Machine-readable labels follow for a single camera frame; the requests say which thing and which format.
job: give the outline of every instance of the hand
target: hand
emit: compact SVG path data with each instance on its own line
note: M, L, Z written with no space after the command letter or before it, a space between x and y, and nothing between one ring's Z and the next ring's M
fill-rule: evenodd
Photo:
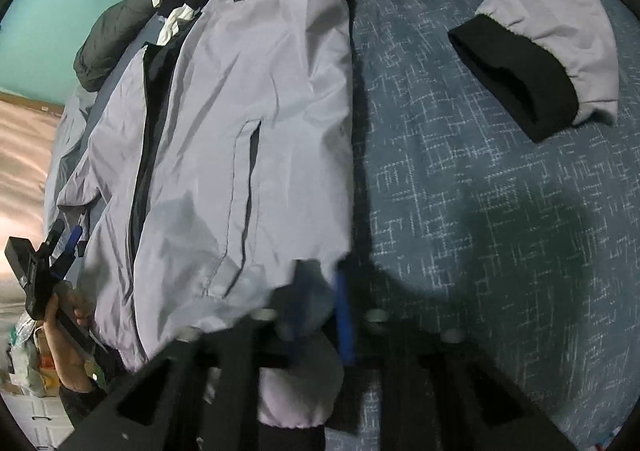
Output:
M76 322L84 327L89 326L90 308L86 301L83 301L80 294L75 291L68 292L67 299L74 308ZM59 301L58 294L52 294L45 310L44 319L44 332L47 336L53 362L56 365L60 382L66 388L78 393L88 393L93 391L94 385L84 371L84 359L56 326Z

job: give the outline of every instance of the sleeve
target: sleeve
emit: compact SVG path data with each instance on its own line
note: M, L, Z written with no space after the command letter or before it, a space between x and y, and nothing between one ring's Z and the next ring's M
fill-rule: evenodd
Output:
M140 157L146 109L142 62L146 47L140 49L124 70L111 94L78 165L58 193L57 206L67 225L75 225L93 200L101 196L109 202L121 182L127 161Z
M78 164L80 143L95 97L96 94L90 94L78 86L65 103L51 149L51 162L44 188L44 237L49 234L51 225L60 213L56 205L60 190Z
M258 424L258 449L260 451L324 451L326 449L324 426L304 429L288 429Z
M449 37L534 142L593 113L615 122L618 54L600 0L484 0Z
M95 383L94 388L94 391L89 393L78 393L60 386L60 401L74 428L78 427L107 396Z

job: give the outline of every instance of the blue patterned bedsheet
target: blue patterned bedsheet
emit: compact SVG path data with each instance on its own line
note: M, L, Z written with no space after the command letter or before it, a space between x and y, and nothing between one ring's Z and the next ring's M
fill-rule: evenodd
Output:
M430 331L464 327L579 447L597 441L640 393L640 24L602 0L618 124L534 145L447 38L482 0L348 1L363 264L351 286ZM328 430L327 449L377 450L375 381L349 403L356 434Z

